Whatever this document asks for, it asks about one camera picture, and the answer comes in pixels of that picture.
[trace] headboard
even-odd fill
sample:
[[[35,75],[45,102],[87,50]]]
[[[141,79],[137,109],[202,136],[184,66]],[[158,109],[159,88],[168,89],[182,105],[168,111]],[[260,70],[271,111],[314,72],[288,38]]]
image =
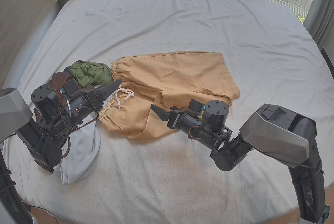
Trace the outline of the headboard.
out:
[[[0,0],[0,88],[16,54],[58,0]]]

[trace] white drawstring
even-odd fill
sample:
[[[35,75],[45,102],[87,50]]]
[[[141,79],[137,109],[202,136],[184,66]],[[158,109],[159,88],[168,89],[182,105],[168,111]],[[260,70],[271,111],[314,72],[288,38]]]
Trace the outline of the white drawstring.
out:
[[[129,89],[129,88],[121,88],[121,87],[119,87],[119,89],[117,89],[117,90],[115,91],[115,97],[116,97],[116,101],[117,101],[117,104],[118,104],[118,108],[121,109],[121,102],[120,102],[120,100],[119,100],[119,98],[118,98],[118,96],[117,96],[117,93],[118,93],[119,91],[121,91],[121,92],[125,92],[125,93],[128,94],[128,96],[125,98],[124,101],[126,101],[126,100],[127,100],[128,98],[130,98],[130,97],[133,97],[133,96],[135,95],[135,93],[134,93],[131,89]]]

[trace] green clothing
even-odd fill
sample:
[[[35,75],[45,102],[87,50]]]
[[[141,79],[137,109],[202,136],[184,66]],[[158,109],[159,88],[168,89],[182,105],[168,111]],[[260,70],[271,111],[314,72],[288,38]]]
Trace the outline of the green clothing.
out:
[[[103,63],[76,61],[69,68],[69,73],[84,88],[109,84],[113,81],[110,68]]]

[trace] curtain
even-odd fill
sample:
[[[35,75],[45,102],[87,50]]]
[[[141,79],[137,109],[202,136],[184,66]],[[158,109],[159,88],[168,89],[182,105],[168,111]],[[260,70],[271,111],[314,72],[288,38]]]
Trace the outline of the curtain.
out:
[[[321,50],[326,36],[332,29],[334,0],[313,0],[304,26]]]

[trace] mattress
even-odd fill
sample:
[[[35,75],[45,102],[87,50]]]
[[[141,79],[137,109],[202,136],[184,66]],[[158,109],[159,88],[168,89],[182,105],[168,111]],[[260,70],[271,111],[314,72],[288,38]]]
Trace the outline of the mattress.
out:
[[[317,45],[284,5],[266,0],[69,0],[26,68],[32,91],[76,60],[222,52],[240,89],[226,125],[232,137],[263,103],[313,118],[325,171],[334,182],[334,81]],[[3,155],[19,195],[71,223],[261,223],[297,208],[288,168],[251,151],[220,171],[210,150],[182,132],[127,139],[106,131],[89,176],[65,186],[17,138]]]

